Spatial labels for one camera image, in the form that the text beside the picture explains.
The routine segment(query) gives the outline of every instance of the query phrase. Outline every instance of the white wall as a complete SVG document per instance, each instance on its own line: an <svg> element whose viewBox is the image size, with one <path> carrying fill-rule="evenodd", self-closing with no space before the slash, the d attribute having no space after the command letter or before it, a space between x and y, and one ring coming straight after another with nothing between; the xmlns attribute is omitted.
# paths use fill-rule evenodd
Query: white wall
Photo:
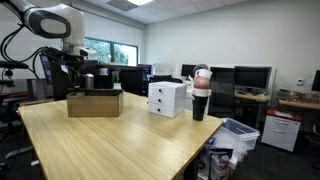
<svg viewBox="0 0 320 180"><path fill-rule="evenodd" d="M318 0L252 0L154 23L145 63L271 64L275 89L310 91L295 83L320 69L319 8Z"/></svg>
<svg viewBox="0 0 320 180"><path fill-rule="evenodd" d="M29 2L41 7L46 7L57 5L61 2L61 0L29 0ZM84 13L84 15L86 36L142 47L143 30L127 26L119 22L114 22L90 13ZM6 35L18 28L16 25L17 23L20 23L19 19L16 18L13 13L11 13L5 7L0 5L0 41L2 41ZM44 39L32 34L29 32L29 30L24 29L11 42L8 48L8 54L17 60L24 59L31 55L37 48L43 46L51 46L59 49L61 46L61 41ZM27 64L31 67L31 61L28 61ZM38 75L44 78L43 69L39 59L36 63L36 70ZM14 70L13 73L13 79L15 79L16 87L5 87L4 92L26 90L26 83L24 79L35 78L34 75L28 70Z"/></svg>

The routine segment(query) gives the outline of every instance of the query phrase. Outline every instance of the wall outlet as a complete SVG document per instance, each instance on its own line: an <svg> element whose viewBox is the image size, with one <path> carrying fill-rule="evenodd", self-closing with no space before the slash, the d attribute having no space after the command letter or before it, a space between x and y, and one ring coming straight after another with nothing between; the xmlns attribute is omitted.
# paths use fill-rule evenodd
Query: wall outlet
<svg viewBox="0 0 320 180"><path fill-rule="evenodd" d="M297 79L297 85L298 86L303 86L303 84L304 84L304 78L298 78Z"/></svg>
<svg viewBox="0 0 320 180"><path fill-rule="evenodd" d="M309 79L308 86L312 86L312 84L313 84L313 79Z"/></svg>

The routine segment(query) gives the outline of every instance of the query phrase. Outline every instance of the desk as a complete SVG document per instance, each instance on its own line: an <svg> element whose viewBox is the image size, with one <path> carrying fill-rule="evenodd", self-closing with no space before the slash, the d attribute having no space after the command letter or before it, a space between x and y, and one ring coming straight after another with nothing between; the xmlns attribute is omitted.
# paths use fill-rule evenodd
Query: desk
<svg viewBox="0 0 320 180"><path fill-rule="evenodd" d="M291 102L287 100L279 100L279 104L320 111L320 104L315 104L315 103L303 103L303 102Z"/></svg>
<svg viewBox="0 0 320 180"><path fill-rule="evenodd" d="M287 100L279 100L279 104L284 105L284 106L291 106L291 107L298 107L298 108L315 110L315 112L314 112L315 115L319 117L320 104L292 102L292 101L287 101ZM305 122L303 122L303 128L300 128L300 131L301 130L304 132L307 132L307 133L313 133L313 129L309 126L306 126Z"/></svg>
<svg viewBox="0 0 320 180"><path fill-rule="evenodd" d="M237 92L234 93L234 96L236 98L241 98L241 99L248 99L248 100L254 100L254 101L259 101L259 102L268 102L267 96L252 95L252 94L239 94Z"/></svg>
<svg viewBox="0 0 320 180"><path fill-rule="evenodd" d="M234 96L236 98L240 98L240 99L247 99L247 100L253 100L253 101L259 102L259 108L258 108L258 113L257 113L257 117L256 117L257 118L256 125L255 125L255 129L258 129L260 119L261 119L261 112L262 112L263 104L268 102L268 97L261 96L261 95L252 95L252 94L240 94L237 92L234 93Z"/></svg>
<svg viewBox="0 0 320 180"><path fill-rule="evenodd" d="M66 101L20 107L47 179L173 179L193 165L222 121L170 119L147 111L147 98L124 93L120 117L69 118Z"/></svg>

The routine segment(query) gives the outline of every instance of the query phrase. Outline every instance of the ceiling light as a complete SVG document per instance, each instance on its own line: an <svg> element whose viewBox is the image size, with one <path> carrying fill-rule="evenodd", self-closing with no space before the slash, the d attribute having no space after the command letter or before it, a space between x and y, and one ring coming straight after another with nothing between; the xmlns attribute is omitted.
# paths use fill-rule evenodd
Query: ceiling light
<svg viewBox="0 0 320 180"><path fill-rule="evenodd" d="M147 4L149 2L152 2L154 0L128 0L128 1L133 3L133 4L136 4L138 6L141 6L141 5Z"/></svg>

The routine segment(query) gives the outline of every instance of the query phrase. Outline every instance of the white bin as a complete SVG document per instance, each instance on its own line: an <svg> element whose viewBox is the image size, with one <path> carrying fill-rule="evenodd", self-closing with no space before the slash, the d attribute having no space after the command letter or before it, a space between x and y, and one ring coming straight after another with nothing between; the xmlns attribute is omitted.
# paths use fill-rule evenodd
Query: white bin
<svg viewBox="0 0 320 180"><path fill-rule="evenodd" d="M260 132L231 118L223 119L225 123L220 127L215 136L217 145L227 143L234 152L246 152L254 149Z"/></svg>

